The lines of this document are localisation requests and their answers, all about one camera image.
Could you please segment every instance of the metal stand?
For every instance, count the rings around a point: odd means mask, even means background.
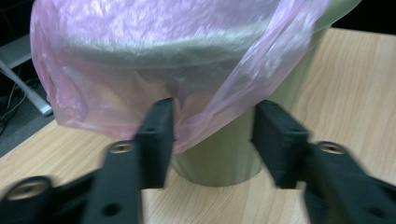
[[[51,106],[35,91],[30,89],[11,69],[31,59],[29,35],[25,35],[0,48],[0,71],[13,80],[35,105],[41,114],[52,114]]]

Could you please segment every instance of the trash can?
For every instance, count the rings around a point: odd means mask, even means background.
[[[199,6],[209,10],[208,14],[203,15],[196,7],[191,8],[184,2],[175,13],[172,11],[173,5],[158,5],[157,1],[143,2],[149,5],[145,7],[149,11],[122,14],[117,10],[123,10],[126,6],[120,4],[133,5],[134,9],[140,9],[141,6],[129,1],[86,0],[81,2],[80,7],[76,7],[74,1],[35,1],[31,19],[32,59],[58,123],[118,139],[130,139],[154,102],[173,97],[177,137],[176,153],[172,160],[174,169],[184,178],[206,186],[230,186],[253,177],[262,168],[262,163],[249,142],[253,111],[243,114],[250,106],[241,108],[239,105],[224,105],[221,108],[223,111],[212,110],[211,114],[207,113],[215,119],[206,117],[204,112],[210,106],[217,106],[212,99],[219,96],[219,88],[225,86],[231,77],[245,79],[247,82],[244,85],[257,83],[251,81],[253,75],[249,71],[254,70],[257,72],[254,74],[262,75],[258,70],[268,61],[258,61],[262,57],[257,57],[252,63],[248,54],[264,52],[264,55],[271,57],[271,43],[285,34],[289,34],[287,40],[294,41],[295,45],[290,45],[291,50],[288,51],[293,53],[282,54],[283,50],[288,49],[279,47],[279,43],[277,50],[279,57],[287,55],[285,62],[290,63],[273,70],[290,71],[292,65],[303,56],[307,40],[312,34],[312,22],[293,22],[299,20],[299,15],[313,21],[323,12],[324,4],[304,0],[235,1],[233,4],[223,0],[209,1],[210,4],[216,2],[218,13],[230,8],[232,13],[227,11],[228,15],[224,19],[213,12],[212,5]],[[272,100],[291,109],[326,30],[358,3],[358,0],[332,0],[327,12],[316,23],[309,51],[277,88],[271,96]],[[256,8],[253,4],[261,4],[261,7]],[[262,14],[263,9],[270,8],[274,13]],[[155,10],[163,10],[167,14],[158,15],[161,17],[157,20],[152,16]],[[250,22],[249,19],[238,23],[235,20],[236,15],[244,18],[253,11],[258,13],[253,18],[257,21]],[[192,33],[189,32],[195,23],[183,28],[184,19],[190,14],[201,18],[194,22],[204,23]],[[273,15],[279,17],[282,25],[273,19]],[[206,26],[208,17],[211,22]],[[158,32],[151,33],[144,24],[153,21],[160,21],[162,25],[172,24],[172,32],[163,32],[162,27],[157,26]],[[139,26],[137,32],[131,32],[134,27],[129,26],[130,22]],[[211,26],[217,25],[221,29],[210,30]],[[304,31],[299,30],[299,27],[304,27]],[[173,32],[187,32],[187,35],[174,38]],[[241,62],[242,67],[247,69],[241,73],[234,72]],[[272,63],[277,63],[276,58],[265,66],[272,68]],[[272,75],[264,74],[268,76],[265,77],[267,79],[275,76]],[[238,88],[229,85],[234,96],[242,95],[240,93],[245,91],[239,91]],[[261,94],[257,88],[250,89]],[[224,101],[229,101],[229,94],[226,93],[229,92],[224,91],[220,95]],[[223,128],[214,133],[218,127]]]
[[[317,21],[309,51],[288,77],[270,96],[291,111],[309,73],[322,37],[337,20],[344,17],[360,0],[333,0],[325,14]],[[225,187],[249,180],[262,169],[262,160],[250,142],[254,110],[212,134],[200,144],[174,155],[176,172],[193,183],[209,187]]]

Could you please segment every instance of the screw hole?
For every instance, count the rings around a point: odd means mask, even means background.
[[[134,149],[134,147],[132,145],[122,144],[122,145],[114,146],[113,148],[110,149],[110,152],[112,152],[112,153],[124,153],[124,152],[127,152],[127,151],[131,151],[132,149]]]
[[[332,154],[344,154],[344,150],[339,147],[339,146],[335,146],[335,145],[321,145],[320,148],[328,153],[332,153]]]
[[[16,201],[20,199],[32,198],[44,192],[48,187],[48,183],[44,181],[32,181],[24,183],[13,189],[8,194],[8,199],[11,201]]]
[[[366,211],[374,217],[385,218],[387,216],[384,210],[377,206],[369,206]]]
[[[110,203],[106,205],[103,210],[102,214],[105,217],[114,217],[116,214],[118,214],[121,211],[121,207],[117,203]]]
[[[155,129],[154,128],[147,128],[145,131],[148,132],[148,133],[153,133],[155,131]]]

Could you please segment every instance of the pink plastic bag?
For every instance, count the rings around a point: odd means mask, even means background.
[[[131,139],[173,97],[179,153],[277,88],[327,3],[35,0],[33,62],[64,126]]]

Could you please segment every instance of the table surface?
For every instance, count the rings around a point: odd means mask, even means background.
[[[313,132],[350,148],[371,175],[396,184],[396,36],[331,29],[294,107]],[[50,123],[0,159],[0,193],[26,176],[56,185],[101,164],[112,140]],[[169,171],[166,189],[144,190],[147,223],[307,223],[299,190],[273,187],[265,170],[242,184],[209,188]]]

